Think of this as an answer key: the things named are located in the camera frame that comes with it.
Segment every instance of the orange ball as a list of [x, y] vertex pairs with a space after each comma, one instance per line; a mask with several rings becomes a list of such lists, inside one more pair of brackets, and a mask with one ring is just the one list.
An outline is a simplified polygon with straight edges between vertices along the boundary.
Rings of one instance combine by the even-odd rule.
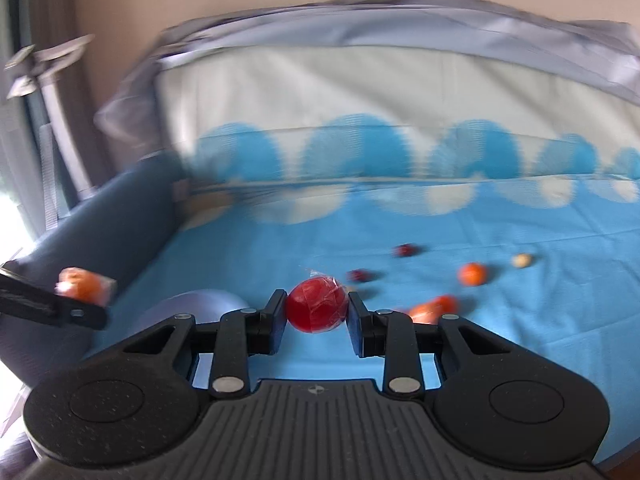
[[484, 285], [487, 279], [486, 267], [476, 262], [466, 264], [460, 267], [458, 279], [466, 286]]
[[458, 300], [447, 294], [414, 306], [409, 311], [409, 316], [414, 320], [414, 323], [435, 324], [442, 314], [455, 314], [457, 311]]
[[97, 274], [78, 267], [68, 267], [60, 272], [59, 280], [56, 289], [61, 296], [100, 304], [104, 291]]

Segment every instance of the circular cap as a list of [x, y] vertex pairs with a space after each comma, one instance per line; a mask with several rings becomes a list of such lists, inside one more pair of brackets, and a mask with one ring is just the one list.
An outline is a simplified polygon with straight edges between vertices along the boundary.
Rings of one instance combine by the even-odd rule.
[[244, 388], [244, 381], [238, 377], [218, 377], [211, 386], [221, 394], [232, 394]]
[[420, 389], [420, 382], [412, 377], [396, 377], [389, 381], [389, 389], [396, 394], [412, 394]]
[[87, 422], [116, 422], [135, 414], [145, 402], [145, 394], [125, 381], [95, 381], [71, 396], [69, 407]]
[[541, 424], [553, 420], [564, 408], [555, 389], [536, 381], [511, 381], [496, 386], [489, 394], [491, 407], [514, 422]]

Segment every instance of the blue sheet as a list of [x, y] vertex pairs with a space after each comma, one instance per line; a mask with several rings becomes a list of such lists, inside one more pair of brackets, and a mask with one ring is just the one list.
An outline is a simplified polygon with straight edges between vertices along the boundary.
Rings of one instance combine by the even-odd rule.
[[[220, 288], [261, 308], [274, 289], [291, 290], [312, 270], [341, 279], [362, 267], [382, 273], [360, 288], [370, 310], [404, 310], [455, 294], [462, 314], [473, 322], [597, 384], [609, 401], [611, 425], [596, 460], [638, 437], [640, 202], [635, 182], [586, 176], [453, 185], [354, 181], [244, 186], [228, 193], [232, 206], [178, 233], [113, 305], [112, 325], [98, 336], [100, 348], [126, 334], [132, 319], [175, 294]], [[434, 197], [440, 199], [430, 203]], [[443, 213], [443, 203], [451, 211], [435, 214]], [[406, 242], [426, 250], [394, 258], [392, 248]], [[519, 252], [532, 253], [534, 265], [511, 267], [511, 257]], [[458, 283], [456, 271], [470, 261], [490, 266], [487, 285]], [[379, 381], [383, 370], [381, 358], [360, 360], [353, 354], [344, 325], [318, 335], [288, 326], [279, 354], [250, 361], [254, 382], [264, 377]], [[422, 362], [427, 386], [438, 386], [432, 357]], [[199, 384], [205, 376], [200, 370], [196, 385], [206, 384]]]

